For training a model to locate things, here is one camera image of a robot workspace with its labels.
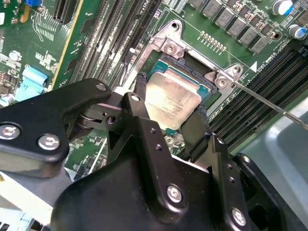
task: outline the black expansion slot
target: black expansion slot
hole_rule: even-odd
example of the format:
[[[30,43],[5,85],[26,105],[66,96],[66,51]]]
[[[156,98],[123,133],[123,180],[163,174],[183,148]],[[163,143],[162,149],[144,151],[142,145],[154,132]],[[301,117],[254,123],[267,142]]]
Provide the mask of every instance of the black expansion slot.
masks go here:
[[[83,79],[87,66],[89,66],[91,57],[95,52],[95,46],[98,43],[108,23],[108,18],[110,17],[115,4],[116,1],[112,1],[112,3],[109,3],[108,0],[104,0],[101,2],[97,16],[95,17],[95,22],[92,26],[92,30],[89,32],[88,38],[86,40],[85,49],[73,72],[70,83],[75,83]]]
[[[308,89],[308,58],[288,45],[247,86],[284,108]],[[241,91],[210,126],[232,151],[276,115],[276,111]]]
[[[108,21],[108,26],[104,31],[104,33],[102,34],[99,43],[97,44],[97,48],[95,49],[94,55],[91,58],[90,64],[88,66],[88,71],[85,73],[84,78],[97,78],[96,76],[97,67],[103,65],[105,58],[101,57],[103,48],[106,46],[111,35],[113,35],[113,40],[116,39],[117,32],[122,28],[121,24],[123,23],[124,19],[121,13],[123,11],[125,2],[126,0],[120,0],[116,4],[114,11],[111,14],[111,18]]]
[[[123,37],[126,37],[125,35],[129,33],[130,25],[132,24],[133,19],[136,17],[138,9],[142,6],[142,3],[143,1],[140,0],[133,1],[133,3],[130,4],[129,8],[126,10],[122,23],[118,27],[118,30],[110,42],[109,49],[103,58],[101,67],[97,69],[93,75],[94,78],[109,83],[110,80],[105,78],[107,75],[101,75],[101,73],[106,73],[106,71],[109,69],[111,63],[113,62],[112,56],[115,56],[115,53],[112,53],[112,50],[114,50],[119,41],[122,41],[122,43],[124,42]]]
[[[74,15],[77,0],[57,0],[53,19],[61,24],[68,24]]]
[[[137,2],[135,2],[134,6],[133,6],[133,12],[131,12],[128,15],[128,18],[127,18],[127,20],[126,20],[126,22],[124,24],[123,31],[119,35],[118,39],[115,40],[115,43],[114,43],[113,47],[110,47],[110,52],[112,54],[118,53],[120,48],[123,46],[123,44],[125,44],[125,42],[127,43],[126,40],[128,38],[129,32],[136,25],[136,20],[140,20],[140,18],[141,18],[141,14],[142,14],[142,12],[144,10],[144,8],[143,8],[144,2],[145,1],[137,1]],[[104,63],[104,65],[100,69],[99,80],[103,80],[105,78],[104,73],[106,73],[106,71],[108,71],[108,69],[110,68],[113,60],[114,59],[111,59],[110,57],[108,57],[108,61],[106,63]]]
[[[156,11],[158,10],[162,2],[163,0],[150,1],[150,4],[148,4],[148,7],[141,15],[141,19],[139,20],[138,25],[136,26],[137,30],[135,30],[131,36],[132,39],[129,41],[129,43],[125,46],[125,48],[122,51],[123,53],[122,61],[125,59],[130,48],[137,48],[138,44],[141,42],[142,37],[145,35],[147,28],[149,27]],[[112,81],[109,84],[109,87],[111,88],[113,88],[118,83],[118,80],[121,75],[121,71],[119,71],[119,69],[121,69],[121,62],[119,62],[116,65],[115,70],[119,74],[113,75]]]

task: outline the gray surface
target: gray surface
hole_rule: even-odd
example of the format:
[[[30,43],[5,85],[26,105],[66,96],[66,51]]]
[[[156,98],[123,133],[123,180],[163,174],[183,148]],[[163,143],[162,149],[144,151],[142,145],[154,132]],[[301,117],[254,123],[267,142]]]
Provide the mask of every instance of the gray surface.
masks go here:
[[[291,113],[308,122],[308,98]],[[282,117],[241,152],[253,159],[308,228],[308,131]]]
[[[7,172],[5,172],[5,174],[31,191],[37,197],[41,198],[50,206],[54,205],[59,195],[72,183],[64,169],[61,170],[58,176],[49,179],[38,179]],[[1,196],[0,207],[11,209],[16,208]]]

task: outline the chip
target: chip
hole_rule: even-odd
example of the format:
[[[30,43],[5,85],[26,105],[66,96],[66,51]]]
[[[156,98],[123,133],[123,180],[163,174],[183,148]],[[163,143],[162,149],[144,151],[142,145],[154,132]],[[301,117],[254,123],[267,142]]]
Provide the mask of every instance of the chip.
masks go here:
[[[17,82],[18,82],[18,78],[12,76],[12,78],[11,78],[11,83],[14,84],[14,85],[16,85]]]
[[[239,39],[239,41],[244,44],[244,45],[248,45],[250,44],[254,38],[257,36],[257,32],[250,27],[244,34],[243,36]]]
[[[0,93],[1,94],[9,94],[12,92],[12,88],[10,86],[1,85],[0,86]]]
[[[244,18],[245,15],[246,15],[249,11],[251,11],[251,9],[250,9],[248,6],[244,5],[243,8],[241,9],[241,11],[239,12],[239,16],[241,16],[242,18]]]
[[[203,3],[203,1],[204,1],[204,0],[189,0],[188,3],[189,3],[192,7],[198,9],[198,8],[201,6],[201,4]]]
[[[271,25],[266,25],[262,30],[261,30],[261,34],[266,36],[271,30],[273,29],[273,27]]]
[[[250,25],[256,27],[256,25],[262,20],[259,15],[255,15],[255,17],[250,21]]]
[[[80,30],[81,34],[90,30],[92,21],[93,21],[93,18],[87,18],[83,21],[82,28]]]
[[[236,4],[236,2],[237,2],[237,0],[229,0],[229,1],[227,2],[227,6],[230,7],[230,8],[232,8],[232,7]]]
[[[308,10],[306,10],[299,18],[298,18],[298,23],[301,25],[305,26],[308,24]]]
[[[233,16],[234,16],[234,13],[228,8],[226,8],[216,20],[216,24],[222,28],[225,28],[228,25],[228,23],[231,21]]]
[[[217,0],[211,0],[207,6],[204,8],[202,13],[208,17],[211,18],[215,15],[215,13],[221,8],[222,3]]]
[[[67,67],[66,67],[66,73],[69,72],[70,70],[74,69],[75,66],[77,65],[78,62],[78,57],[72,59],[71,61],[69,61]]]
[[[233,36],[238,36],[239,33],[244,29],[246,23],[241,18],[237,18],[235,22],[232,24],[228,33]]]
[[[9,75],[9,74],[7,74],[7,73],[5,73],[4,75],[3,75],[3,79],[4,80],[6,80],[6,81],[8,81],[8,82],[10,82],[11,81],[11,75]]]
[[[251,51],[253,51],[254,53],[260,53],[265,47],[266,45],[268,45],[269,41],[264,38],[261,37],[259,38],[259,40],[253,45],[253,47],[251,48]]]

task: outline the green circuit board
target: green circuit board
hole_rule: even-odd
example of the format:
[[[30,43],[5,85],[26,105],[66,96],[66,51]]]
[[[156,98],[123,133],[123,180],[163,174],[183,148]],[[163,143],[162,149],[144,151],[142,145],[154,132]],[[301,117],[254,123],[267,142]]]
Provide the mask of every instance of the green circuit board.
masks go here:
[[[294,8],[288,16],[273,15],[271,6],[274,0],[256,1],[243,0],[238,1],[242,6],[246,5],[254,15],[261,15],[260,20],[265,25],[269,25],[272,29],[272,37],[270,34],[264,36],[260,31],[256,30],[258,36],[265,38],[268,44],[259,53],[252,51],[251,46],[245,46],[239,42],[239,39],[227,33],[226,29],[220,28],[215,24],[213,19],[209,19],[202,14],[204,4],[199,9],[192,7],[190,4],[185,4],[185,0],[167,0],[161,5],[152,20],[146,35],[141,40],[139,45],[139,54],[142,53],[145,45],[148,43],[151,36],[155,35],[164,25],[173,19],[178,19],[183,23],[183,33],[181,39],[189,44],[192,48],[199,51],[206,58],[211,60],[220,69],[226,69],[233,64],[241,64],[244,68],[243,74],[239,81],[247,84],[251,81],[258,72],[260,72],[292,39],[287,33],[288,27],[296,23],[297,18],[307,10],[308,3],[299,0],[294,5]],[[234,17],[240,17],[233,9]],[[142,71],[149,73],[153,63],[157,60],[157,53],[153,52],[144,64]],[[211,116],[210,120],[227,105],[239,92],[236,90],[219,106]]]
[[[150,38],[155,35],[169,21],[178,19],[183,24],[181,39],[191,48],[211,60],[219,69],[225,69],[233,64],[241,64],[244,68],[240,82],[246,84],[252,80],[291,40],[287,30],[290,25],[297,24],[298,18],[308,8],[305,0],[294,1],[294,8],[288,16],[277,16],[271,12],[274,0],[239,0],[238,6],[248,6],[250,13],[259,15],[265,26],[270,26],[267,34],[261,32],[257,26],[250,25],[248,18],[240,16],[236,7],[231,7],[234,18],[241,18],[246,26],[253,27],[260,38],[267,41],[265,48],[255,51],[251,45],[240,42],[239,37],[228,33],[230,27],[221,28],[217,24],[217,17],[209,18],[203,13],[210,0],[201,1],[198,7],[192,6],[191,0],[164,0],[157,8],[147,8],[152,1],[130,0],[79,0],[74,11],[74,18],[68,24],[61,24],[53,19],[53,12],[58,0],[45,0],[40,7],[31,7],[25,22],[21,17],[27,12],[24,1],[11,0],[9,5],[0,4],[0,13],[5,13],[0,24],[0,86],[6,87],[8,92],[1,94],[16,94],[23,80],[22,73],[27,67],[32,67],[48,78],[43,92],[66,86],[86,77],[94,77],[108,85],[114,86],[122,70],[122,55],[129,47],[129,39],[135,32],[140,33],[140,40],[136,46],[135,57],[129,65],[127,76],[134,68]],[[221,0],[222,9],[229,8],[227,0]],[[149,24],[139,31],[142,17],[140,12],[151,12]],[[120,31],[127,34],[121,38]],[[88,59],[84,55],[88,47],[96,53],[99,41],[104,39],[103,49],[97,59]],[[112,46],[117,44],[115,53]],[[17,61],[10,59],[11,52],[18,52]],[[152,52],[142,67],[142,71],[150,73],[160,57],[160,53]],[[83,75],[80,60],[88,65],[87,75]],[[17,82],[8,81],[5,74],[13,77]],[[210,116],[215,119],[221,108],[227,105],[239,92],[236,90]],[[94,168],[99,168],[107,156],[107,145],[104,132],[95,131],[96,135],[86,136],[81,141],[71,144],[71,152],[65,166],[78,171],[79,166],[86,165],[89,159],[95,159],[99,154]],[[174,153],[180,153],[183,146],[176,148]]]
[[[8,93],[15,94],[20,86],[24,69],[30,66],[48,77],[45,91],[51,90],[72,23],[61,25],[54,21],[52,14],[55,0],[44,1],[40,8],[28,8],[28,19],[21,23],[20,17],[24,13],[25,6],[17,2],[18,0],[12,0],[8,7],[4,8],[9,21],[5,19],[7,25],[0,26],[0,83],[9,88]],[[14,5],[20,9],[16,16],[10,11],[12,7],[16,9]],[[20,58],[16,61],[11,60],[12,52],[17,52]],[[17,79],[17,83],[4,79],[5,74]]]

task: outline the white capacitor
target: white capacitor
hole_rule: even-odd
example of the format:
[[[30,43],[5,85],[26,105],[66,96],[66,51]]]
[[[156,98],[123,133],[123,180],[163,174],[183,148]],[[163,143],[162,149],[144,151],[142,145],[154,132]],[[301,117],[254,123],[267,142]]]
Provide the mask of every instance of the white capacitor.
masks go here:
[[[288,29],[288,34],[295,39],[303,39],[307,33],[307,30],[304,27],[299,25],[291,25]]]
[[[22,56],[21,56],[21,54],[18,51],[11,51],[9,53],[9,58],[11,60],[13,60],[13,61],[17,61],[18,62],[18,61],[21,60]]]
[[[276,0],[271,6],[271,11],[274,15],[288,15],[293,9],[291,0]]]

